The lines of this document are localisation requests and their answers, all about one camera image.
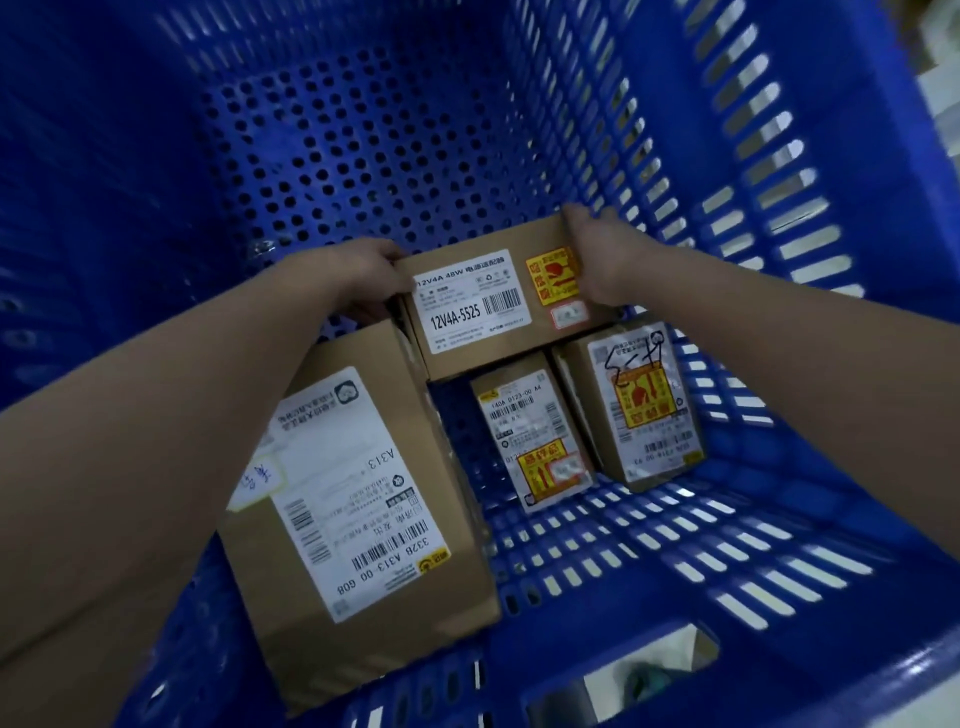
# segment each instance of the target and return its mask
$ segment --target yellow warning sticker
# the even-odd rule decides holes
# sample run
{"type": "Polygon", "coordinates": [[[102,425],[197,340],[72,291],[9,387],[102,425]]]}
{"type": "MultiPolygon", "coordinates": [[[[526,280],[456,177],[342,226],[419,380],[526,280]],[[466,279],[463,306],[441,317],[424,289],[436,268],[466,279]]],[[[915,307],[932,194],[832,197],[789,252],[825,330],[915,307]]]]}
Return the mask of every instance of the yellow warning sticker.
{"type": "Polygon", "coordinates": [[[527,258],[527,270],[537,287],[540,304],[550,305],[580,293],[574,266],[576,260],[569,248],[527,258]]]}
{"type": "Polygon", "coordinates": [[[561,438],[524,452],[516,461],[530,486],[534,503],[578,485],[587,471],[579,453],[568,454],[561,438]]]}
{"type": "Polygon", "coordinates": [[[436,551],[431,553],[428,556],[424,556],[417,562],[417,568],[420,570],[420,573],[425,573],[438,567],[444,561],[450,558],[450,552],[446,549],[446,546],[441,546],[436,551]]]}
{"type": "Polygon", "coordinates": [[[611,377],[616,398],[630,429],[669,417],[677,402],[660,362],[645,364],[611,377]]]}

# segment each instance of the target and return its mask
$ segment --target hand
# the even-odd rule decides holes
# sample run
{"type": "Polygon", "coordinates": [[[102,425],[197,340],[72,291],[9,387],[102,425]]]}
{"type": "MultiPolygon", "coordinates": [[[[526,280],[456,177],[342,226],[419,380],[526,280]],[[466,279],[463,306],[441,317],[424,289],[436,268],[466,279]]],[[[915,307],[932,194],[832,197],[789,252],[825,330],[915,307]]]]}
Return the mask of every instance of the hand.
{"type": "Polygon", "coordinates": [[[580,258],[577,282],[584,296],[606,305],[639,303],[633,300],[637,272],[665,246],[620,220],[612,207],[594,218],[583,205],[564,205],[564,218],[580,258]]]}
{"type": "Polygon", "coordinates": [[[416,287],[393,265],[406,255],[392,240],[362,237],[288,255],[280,265],[311,291],[332,296],[334,310],[359,324],[372,324],[389,317],[383,302],[416,287]]]}

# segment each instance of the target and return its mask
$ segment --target white label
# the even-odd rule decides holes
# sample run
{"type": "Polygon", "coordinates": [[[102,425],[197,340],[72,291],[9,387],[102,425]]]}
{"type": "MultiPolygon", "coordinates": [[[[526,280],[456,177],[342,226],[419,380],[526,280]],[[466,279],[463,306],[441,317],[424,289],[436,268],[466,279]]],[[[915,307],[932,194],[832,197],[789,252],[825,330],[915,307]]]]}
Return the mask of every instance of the white label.
{"type": "Polygon", "coordinates": [[[588,351],[628,480],[703,458],[664,324],[608,336],[588,351]]]}
{"type": "Polygon", "coordinates": [[[550,317],[553,319],[554,328],[559,331],[563,328],[576,326],[588,321],[590,313],[587,310],[587,304],[583,301],[573,301],[563,303],[550,309],[550,317]]]}
{"type": "Polygon", "coordinates": [[[509,251],[464,260],[414,279],[414,303],[431,353],[449,352],[531,322],[509,251]]]}
{"type": "Polygon", "coordinates": [[[480,405],[524,511],[593,485],[546,371],[483,393],[480,405]]]}
{"type": "Polygon", "coordinates": [[[282,401],[268,435],[257,458],[286,481],[271,498],[335,622],[449,557],[356,369],[282,401]]]}

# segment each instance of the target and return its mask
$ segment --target cardboard box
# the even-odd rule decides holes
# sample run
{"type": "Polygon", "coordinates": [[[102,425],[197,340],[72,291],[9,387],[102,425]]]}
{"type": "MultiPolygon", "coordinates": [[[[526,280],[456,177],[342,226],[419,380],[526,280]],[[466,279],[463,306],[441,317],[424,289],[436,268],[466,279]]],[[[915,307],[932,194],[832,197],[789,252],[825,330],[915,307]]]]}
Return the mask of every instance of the cardboard box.
{"type": "Polygon", "coordinates": [[[615,321],[616,309],[580,297],[569,244],[558,214],[398,261],[417,279],[402,316],[430,379],[615,321]]]}
{"type": "Polygon", "coordinates": [[[220,528],[290,715],[500,618],[413,354],[391,323],[311,350],[220,528]]]}
{"type": "Polygon", "coordinates": [[[538,511],[596,483],[593,462],[542,352],[470,386],[524,511],[538,511]]]}
{"type": "Polygon", "coordinates": [[[704,459],[703,437],[663,322],[640,317],[551,353],[606,475],[640,492],[704,459]]]}

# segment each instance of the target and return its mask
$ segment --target human arm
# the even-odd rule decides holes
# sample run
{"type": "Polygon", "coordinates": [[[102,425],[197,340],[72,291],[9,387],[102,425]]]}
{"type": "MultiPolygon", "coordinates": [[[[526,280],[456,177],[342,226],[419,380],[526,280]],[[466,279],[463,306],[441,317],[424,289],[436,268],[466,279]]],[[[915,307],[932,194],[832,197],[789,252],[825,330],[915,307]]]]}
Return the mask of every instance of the human arm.
{"type": "Polygon", "coordinates": [[[564,209],[600,303],[681,329],[875,498],[960,558],[960,327],[661,245],[564,209]]]}
{"type": "Polygon", "coordinates": [[[0,723],[110,723],[322,323],[411,290],[400,255],[288,256],[0,414],[0,723]]]}

